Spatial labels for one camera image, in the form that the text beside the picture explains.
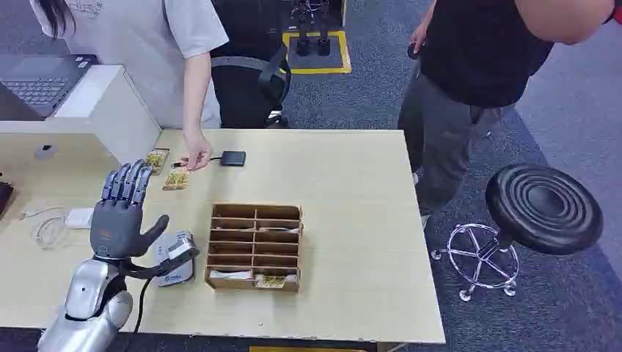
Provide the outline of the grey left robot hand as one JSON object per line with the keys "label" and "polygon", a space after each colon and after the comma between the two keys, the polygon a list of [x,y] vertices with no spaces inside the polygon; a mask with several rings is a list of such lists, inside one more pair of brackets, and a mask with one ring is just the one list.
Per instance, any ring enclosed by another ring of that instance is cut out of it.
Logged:
{"label": "grey left robot hand", "polygon": [[107,175],[90,227],[90,244],[96,257],[113,260],[141,257],[163,234],[169,223],[168,215],[160,216],[146,232],[141,231],[143,203],[152,173],[151,165],[139,159]]}

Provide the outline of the person's hand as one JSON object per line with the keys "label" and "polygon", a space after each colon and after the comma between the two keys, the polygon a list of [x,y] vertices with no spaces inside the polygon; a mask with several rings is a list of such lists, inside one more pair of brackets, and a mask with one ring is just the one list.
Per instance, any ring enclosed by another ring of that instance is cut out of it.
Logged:
{"label": "person's hand", "polygon": [[213,149],[200,129],[183,131],[188,156],[184,159],[188,170],[198,170],[205,167],[211,159]]}

